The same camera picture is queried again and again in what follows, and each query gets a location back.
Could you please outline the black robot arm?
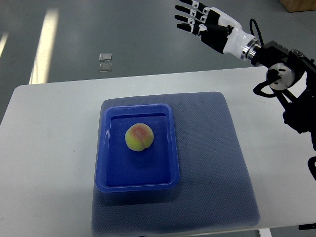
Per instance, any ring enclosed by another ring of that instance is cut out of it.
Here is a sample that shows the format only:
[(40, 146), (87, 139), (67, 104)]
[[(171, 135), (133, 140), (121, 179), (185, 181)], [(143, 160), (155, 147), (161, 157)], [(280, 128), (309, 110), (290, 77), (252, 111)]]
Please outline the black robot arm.
[[(263, 65), (268, 70), (265, 81), (254, 87), (256, 95), (277, 98), (284, 108), (284, 123), (298, 133), (309, 132), (312, 144), (316, 144), (316, 66), (302, 52), (277, 44), (264, 43), (258, 24), (250, 19), (251, 33), (257, 32), (259, 44), (253, 45), (249, 53), (252, 65)], [(289, 88), (306, 75), (306, 88), (294, 96)]]

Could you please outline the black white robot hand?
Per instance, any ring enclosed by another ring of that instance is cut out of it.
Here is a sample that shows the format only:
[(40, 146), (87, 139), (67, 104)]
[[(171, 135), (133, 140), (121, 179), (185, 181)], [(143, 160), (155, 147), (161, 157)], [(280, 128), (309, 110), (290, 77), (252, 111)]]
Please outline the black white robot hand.
[(246, 61), (252, 60), (261, 48), (255, 36), (244, 32), (239, 22), (219, 9), (196, 0), (181, 3), (187, 7), (176, 5), (175, 9), (187, 16), (175, 15), (175, 19), (181, 21), (177, 28), (199, 37), (215, 51)]

